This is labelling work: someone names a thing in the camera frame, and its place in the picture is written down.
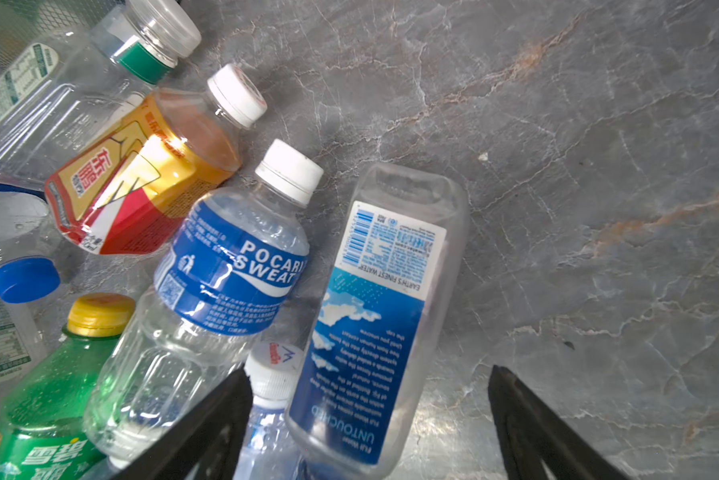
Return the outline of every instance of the green mesh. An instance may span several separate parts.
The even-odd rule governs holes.
[[[0,67],[39,34],[72,25],[92,27],[124,0],[0,0]]]

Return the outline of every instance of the sprite bottle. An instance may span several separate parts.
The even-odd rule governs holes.
[[[104,456],[82,416],[98,373],[135,310],[129,296],[91,293],[74,302],[66,339],[7,395],[0,411],[0,480],[72,480]]]

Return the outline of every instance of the cloud graphic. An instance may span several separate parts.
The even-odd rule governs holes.
[[[316,348],[316,350],[332,350],[335,346],[334,341],[331,341],[324,335],[320,335],[317,331],[314,331],[312,341],[314,342],[314,348]]]
[[[365,302],[350,293],[335,293],[328,290],[322,299],[319,320],[327,326],[335,325],[338,320],[348,317],[351,320],[374,322],[381,318],[380,313],[365,310]]]
[[[316,368],[318,369],[325,369],[328,372],[337,372],[338,367],[333,365],[332,363],[328,362],[327,360],[323,359],[319,355],[315,355],[312,353],[312,360],[314,360],[314,363],[316,364]]]

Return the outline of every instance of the pocari sweat bottle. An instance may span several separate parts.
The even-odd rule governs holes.
[[[245,361],[252,410],[233,480],[292,480],[300,452],[285,425],[303,351],[278,342],[256,343]]]
[[[359,178],[287,426],[299,476],[384,478],[396,466],[458,276],[469,200],[391,164]]]
[[[296,212],[322,168],[275,140],[256,175],[254,190],[220,188],[194,204],[101,371],[84,428],[117,468],[244,360],[306,266]]]

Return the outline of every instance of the blue bottle cap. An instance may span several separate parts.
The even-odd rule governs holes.
[[[0,298],[6,303],[26,303],[47,296],[60,285],[52,260],[26,256],[0,266]]]

